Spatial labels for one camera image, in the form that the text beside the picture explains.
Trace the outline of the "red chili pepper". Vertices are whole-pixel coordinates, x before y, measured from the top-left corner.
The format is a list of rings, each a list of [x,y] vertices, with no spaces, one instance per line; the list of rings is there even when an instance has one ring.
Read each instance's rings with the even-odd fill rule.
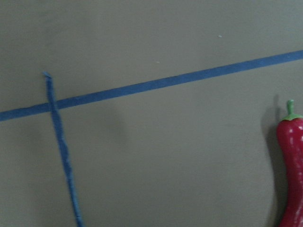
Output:
[[[303,116],[294,113],[294,100],[287,101],[287,116],[277,128],[276,137],[283,153],[287,177],[287,204],[280,227],[303,225]]]

